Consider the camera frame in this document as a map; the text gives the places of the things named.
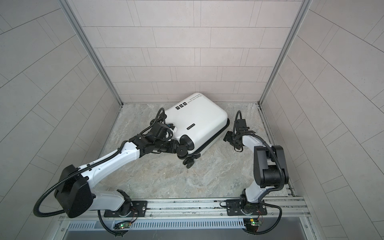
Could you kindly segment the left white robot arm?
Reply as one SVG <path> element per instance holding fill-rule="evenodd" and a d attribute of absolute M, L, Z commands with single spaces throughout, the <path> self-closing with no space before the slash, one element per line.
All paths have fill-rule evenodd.
<path fill-rule="evenodd" d="M 108 210 L 125 217 L 132 212 L 132 200 L 123 190 L 95 191 L 94 187 L 122 166 L 153 153 L 176 152 L 178 142 L 173 139 L 177 131 L 173 124 L 156 122 L 146 134 L 138 134 L 108 155 L 87 165 L 66 167 L 61 182 L 55 189 L 55 198 L 69 218 L 87 211 Z"/>

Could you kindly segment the black suitcase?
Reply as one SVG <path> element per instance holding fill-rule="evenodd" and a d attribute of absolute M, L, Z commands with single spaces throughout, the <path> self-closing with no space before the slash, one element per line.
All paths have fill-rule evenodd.
<path fill-rule="evenodd" d="M 178 158 L 189 169 L 230 125 L 228 114 L 201 93 L 194 93 L 165 111 L 166 122 L 175 126 Z"/>

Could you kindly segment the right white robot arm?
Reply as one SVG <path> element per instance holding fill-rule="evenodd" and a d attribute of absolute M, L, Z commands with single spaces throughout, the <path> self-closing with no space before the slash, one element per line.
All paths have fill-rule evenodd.
<path fill-rule="evenodd" d="M 236 152 L 242 152 L 247 147 L 254 153 L 254 180 L 243 190 L 236 207 L 244 215 L 262 215 L 263 198 L 282 190 L 289 180 L 283 148 L 269 145 L 251 131 L 242 118 L 235 120 L 233 130 L 227 132 L 224 141 L 230 143 Z"/>

